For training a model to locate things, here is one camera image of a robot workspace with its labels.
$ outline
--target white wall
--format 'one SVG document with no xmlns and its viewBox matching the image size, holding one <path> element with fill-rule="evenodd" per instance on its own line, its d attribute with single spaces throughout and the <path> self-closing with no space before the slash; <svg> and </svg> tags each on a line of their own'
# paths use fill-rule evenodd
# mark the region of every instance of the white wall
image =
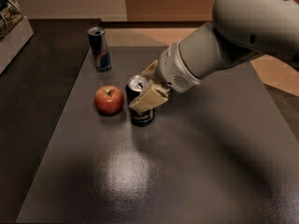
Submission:
<svg viewBox="0 0 299 224">
<path fill-rule="evenodd" d="M 30 19 L 127 21 L 125 0 L 18 0 Z"/>
</svg>

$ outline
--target robotic hand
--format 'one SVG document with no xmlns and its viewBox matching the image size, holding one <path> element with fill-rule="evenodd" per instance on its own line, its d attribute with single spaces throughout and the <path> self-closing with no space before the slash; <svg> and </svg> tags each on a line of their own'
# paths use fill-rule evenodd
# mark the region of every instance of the robotic hand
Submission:
<svg viewBox="0 0 299 224">
<path fill-rule="evenodd" d="M 209 74 L 264 54 L 299 65 L 299 6 L 293 0 L 216 0 L 213 22 L 166 49 L 143 76 L 149 85 L 130 107 L 143 112 Z"/>
</svg>

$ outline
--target can lid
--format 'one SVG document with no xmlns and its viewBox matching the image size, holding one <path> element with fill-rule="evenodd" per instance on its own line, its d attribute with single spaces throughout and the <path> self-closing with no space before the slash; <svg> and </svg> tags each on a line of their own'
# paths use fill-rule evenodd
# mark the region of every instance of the can lid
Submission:
<svg viewBox="0 0 299 224">
<path fill-rule="evenodd" d="M 103 35 L 105 33 L 105 30 L 102 27 L 92 27 L 87 31 L 88 35 Z"/>
<path fill-rule="evenodd" d="M 148 80 L 140 75 L 133 76 L 128 81 L 128 87 L 132 91 L 141 92 L 142 89 L 148 84 Z"/>
</svg>

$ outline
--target apple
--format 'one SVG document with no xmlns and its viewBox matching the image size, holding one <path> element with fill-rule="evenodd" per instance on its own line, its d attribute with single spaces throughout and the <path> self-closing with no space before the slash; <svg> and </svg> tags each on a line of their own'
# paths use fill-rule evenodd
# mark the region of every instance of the apple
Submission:
<svg viewBox="0 0 299 224">
<path fill-rule="evenodd" d="M 116 86 L 103 86 L 94 95 L 95 106 L 104 116 L 114 116 L 120 113 L 123 102 L 123 94 Z"/>
</svg>

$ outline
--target can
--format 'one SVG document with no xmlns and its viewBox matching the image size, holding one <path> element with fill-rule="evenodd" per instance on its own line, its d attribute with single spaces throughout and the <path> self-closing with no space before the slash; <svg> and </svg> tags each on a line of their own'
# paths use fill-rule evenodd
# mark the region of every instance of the can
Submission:
<svg viewBox="0 0 299 224">
<path fill-rule="evenodd" d="M 125 88 L 128 105 L 140 94 L 142 89 L 148 84 L 148 80 L 140 75 L 131 77 Z M 155 109 L 146 112 L 137 112 L 129 107 L 131 122 L 135 126 L 144 127 L 149 125 L 155 118 Z"/>
<path fill-rule="evenodd" d="M 97 71 L 103 72 L 111 68 L 110 55 L 105 39 L 105 30 L 93 27 L 87 31 Z"/>
</svg>

